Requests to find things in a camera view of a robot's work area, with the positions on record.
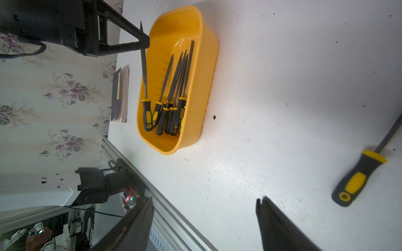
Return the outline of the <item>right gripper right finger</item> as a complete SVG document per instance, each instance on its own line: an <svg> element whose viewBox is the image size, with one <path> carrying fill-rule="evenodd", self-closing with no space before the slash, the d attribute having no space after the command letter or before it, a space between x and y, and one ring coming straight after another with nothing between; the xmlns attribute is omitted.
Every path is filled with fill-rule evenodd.
<svg viewBox="0 0 402 251"><path fill-rule="evenodd" d="M268 197L256 200L262 245L265 251L319 251Z"/></svg>

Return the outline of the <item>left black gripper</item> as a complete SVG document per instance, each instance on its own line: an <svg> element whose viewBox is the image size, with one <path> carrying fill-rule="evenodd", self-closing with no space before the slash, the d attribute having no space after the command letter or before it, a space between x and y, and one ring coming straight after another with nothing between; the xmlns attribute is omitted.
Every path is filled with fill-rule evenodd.
<svg viewBox="0 0 402 251"><path fill-rule="evenodd" d="M105 1L79 1L79 3L83 16L83 27L76 29L77 48L75 51L79 54L98 57L149 48L150 39L148 35ZM108 22L133 35L139 41L108 45Z"/></svg>

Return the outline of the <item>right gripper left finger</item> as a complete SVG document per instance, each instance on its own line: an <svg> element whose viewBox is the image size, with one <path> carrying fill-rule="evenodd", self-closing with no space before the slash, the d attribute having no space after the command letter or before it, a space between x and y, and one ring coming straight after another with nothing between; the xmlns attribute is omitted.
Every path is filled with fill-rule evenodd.
<svg viewBox="0 0 402 251"><path fill-rule="evenodd" d="M92 251L145 251L154 215L152 198L143 197Z"/></svg>

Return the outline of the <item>yellow plastic storage tray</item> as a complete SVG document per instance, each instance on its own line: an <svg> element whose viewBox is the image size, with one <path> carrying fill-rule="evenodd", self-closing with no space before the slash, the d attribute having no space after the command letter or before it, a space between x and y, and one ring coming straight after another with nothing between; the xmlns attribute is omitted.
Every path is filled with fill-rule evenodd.
<svg viewBox="0 0 402 251"><path fill-rule="evenodd" d="M171 155L193 145L201 134L218 41L194 6L161 15L149 37L137 126L144 142Z"/></svg>

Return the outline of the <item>yellow-black file tool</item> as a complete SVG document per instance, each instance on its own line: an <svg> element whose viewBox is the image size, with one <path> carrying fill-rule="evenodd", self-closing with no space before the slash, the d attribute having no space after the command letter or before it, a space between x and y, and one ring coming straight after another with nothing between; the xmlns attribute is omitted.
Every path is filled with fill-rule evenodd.
<svg viewBox="0 0 402 251"><path fill-rule="evenodd" d="M171 121L172 121L172 117L173 117L173 109L175 107L176 98L177 98L177 95L178 95L178 92L179 92L179 83L180 83L180 78L181 78L182 71L183 71L183 68L184 68L186 55L187 55L187 51L184 52L184 55L181 58L180 65L178 66L178 74L177 74L176 79L175 79L175 90L173 91L172 100L171 100L170 105L169 105L169 114L168 114L167 121L166 121L166 126L165 126L165 133L167 135L171 134L170 133L170 127L171 127Z"/></svg>
<svg viewBox="0 0 402 251"><path fill-rule="evenodd" d="M173 117L172 117L172 121L171 121L171 127L170 127L170 135L171 136L176 136L176 133L177 133L177 126L176 126L176 124L177 124L177 113L178 113L178 109L179 109L179 98L180 98L180 96L182 95L182 89L183 89L183 84L184 84L184 75L185 75L185 70L186 70L186 68L187 68L187 63L188 63L188 54L186 55L186 60L185 60L185 63L184 63L184 68L183 68L183 71L182 71L182 75L181 75L181 78L180 78L180 83L179 83L179 92L178 92L178 95L177 95L177 98L176 98L176 104L175 104L175 107L174 107L174 109L173 109Z"/></svg>
<svg viewBox="0 0 402 251"><path fill-rule="evenodd" d="M142 81L144 85L144 98L141 99L143 105L143 126L146 132L153 129L152 125L152 112L151 112L151 99L148 98L147 89L147 62L146 62L146 48L141 49L141 65L142 65Z"/></svg>
<svg viewBox="0 0 402 251"><path fill-rule="evenodd" d="M162 112L161 112L161 116L160 116L160 120L159 120L158 128L157 128L157 135L159 135L159 136L163 135L164 130L165 130L166 120L169 115L170 107L172 104L173 94L174 94L174 91L176 88L177 78L179 75L179 70L181 68L182 61L183 61L183 53L181 53L181 55L180 55L180 58L179 58L179 61L178 61L178 64L177 64L177 67L176 67L176 70L174 73L174 77L173 77L173 80L172 80L172 83L170 86L170 91L168 94L166 104L163 105L163 107L162 107Z"/></svg>
<svg viewBox="0 0 402 251"><path fill-rule="evenodd" d="M350 206L365 187L372 173L387 162L381 155L388 142L402 126L402 116L395 123L374 151L364 150L356 165L342 178L331 194L332 200L342 206Z"/></svg>
<svg viewBox="0 0 402 251"><path fill-rule="evenodd" d="M160 95L159 100L156 102L155 110L154 110L154 113L153 113L153 116L152 116L153 128L155 128L157 126L157 123L158 123L159 113L160 113L161 107L163 105L162 97L163 97L163 94L164 94L164 90L165 90L167 81L169 79L169 75L170 75L172 64L173 64L173 59L174 59L174 55L172 55L171 58L170 58L168 68L166 70L166 75L165 75L165 78L164 78L164 82L163 82L163 85L162 85L162 89L161 89L161 95Z"/></svg>
<svg viewBox="0 0 402 251"><path fill-rule="evenodd" d="M194 51L194 44L195 41L191 41L191 48L190 48L190 52L187 56L187 61L186 61L186 65L185 65L185 71L184 71L184 75L183 75L183 85L182 85L182 94L179 98L179 106L178 106L178 117L177 117L177 127L180 128L181 127L181 121L184 117L184 107L186 105L186 88L187 88L187 83L188 83L188 75L189 75L189 70L191 67L191 61L192 61L192 56L193 56L193 51Z"/></svg>

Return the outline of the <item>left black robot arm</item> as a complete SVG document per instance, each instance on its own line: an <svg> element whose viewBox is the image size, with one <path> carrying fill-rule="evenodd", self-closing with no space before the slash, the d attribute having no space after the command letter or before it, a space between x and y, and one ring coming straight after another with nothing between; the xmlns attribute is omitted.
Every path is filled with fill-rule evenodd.
<svg viewBox="0 0 402 251"><path fill-rule="evenodd" d="M138 39L108 44L111 22ZM40 46L63 45L85 56L106 56L150 46L150 38L104 1L1 1L1 33L15 35L21 42Z"/></svg>

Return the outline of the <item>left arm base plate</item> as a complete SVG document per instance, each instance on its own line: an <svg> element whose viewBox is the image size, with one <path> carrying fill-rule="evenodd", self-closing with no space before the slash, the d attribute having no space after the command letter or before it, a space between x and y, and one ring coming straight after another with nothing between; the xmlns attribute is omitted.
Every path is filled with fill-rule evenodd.
<svg viewBox="0 0 402 251"><path fill-rule="evenodd" d="M80 192L72 207L102 204L109 197L120 194L123 207L135 206L144 195L144 182L132 172L130 166L121 158L108 162L109 168L80 167L75 172L79 174L81 183L77 186Z"/></svg>

